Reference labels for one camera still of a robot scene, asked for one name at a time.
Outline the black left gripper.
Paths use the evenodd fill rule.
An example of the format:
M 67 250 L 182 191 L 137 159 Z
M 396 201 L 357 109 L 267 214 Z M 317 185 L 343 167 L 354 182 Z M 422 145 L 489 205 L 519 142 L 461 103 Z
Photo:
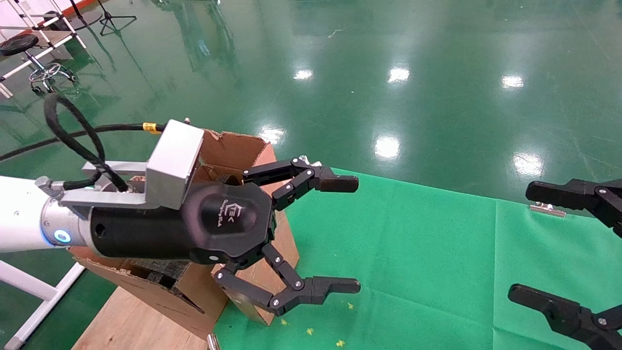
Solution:
M 94 208 L 93 248 L 111 258 L 226 263 L 216 272 L 216 283 L 276 316 L 300 304 L 323 304 L 331 293 L 360 292 L 357 279 L 303 279 L 270 244 L 276 229 L 274 210 L 284 210 L 311 190 L 355 193 L 358 177 L 291 158 L 245 169 L 242 179 L 242 186 L 193 185 L 179 209 Z M 286 184 L 271 196 L 260 188 L 282 181 Z M 235 275 L 240 266 L 262 258 L 285 284 L 275 295 Z

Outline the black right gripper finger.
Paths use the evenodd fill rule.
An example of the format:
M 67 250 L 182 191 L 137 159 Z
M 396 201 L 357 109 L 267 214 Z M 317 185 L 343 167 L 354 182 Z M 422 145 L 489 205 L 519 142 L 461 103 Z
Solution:
M 524 284 L 513 284 L 507 297 L 513 303 L 544 315 L 554 333 L 586 344 L 591 350 L 620 350 L 622 306 L 594 313 L 581 304 Z
M 572 179 L 566 184 L 533 181 L 526 189 L 529 201 L 573 210 L 587 210 L 593 217 L 622 236 L 622 180 L 590 182 Z

